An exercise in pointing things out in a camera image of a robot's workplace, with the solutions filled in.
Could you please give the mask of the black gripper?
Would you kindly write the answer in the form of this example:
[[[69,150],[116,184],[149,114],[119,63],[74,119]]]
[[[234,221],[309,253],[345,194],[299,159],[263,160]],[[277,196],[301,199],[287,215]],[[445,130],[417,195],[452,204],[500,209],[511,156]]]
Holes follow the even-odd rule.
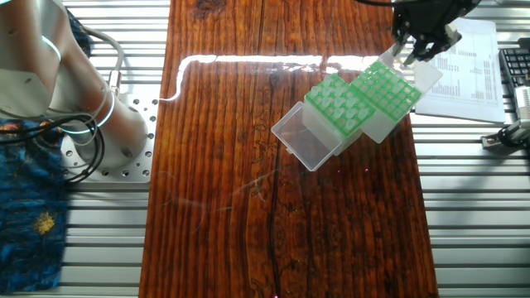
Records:
[[[393,7],[392,55],[397,56],[409,36],[415,39],[412,53],[403,62],[428,62],[454,46],[462,35],[447,25],[478,7],[481,0],[396,1]]]

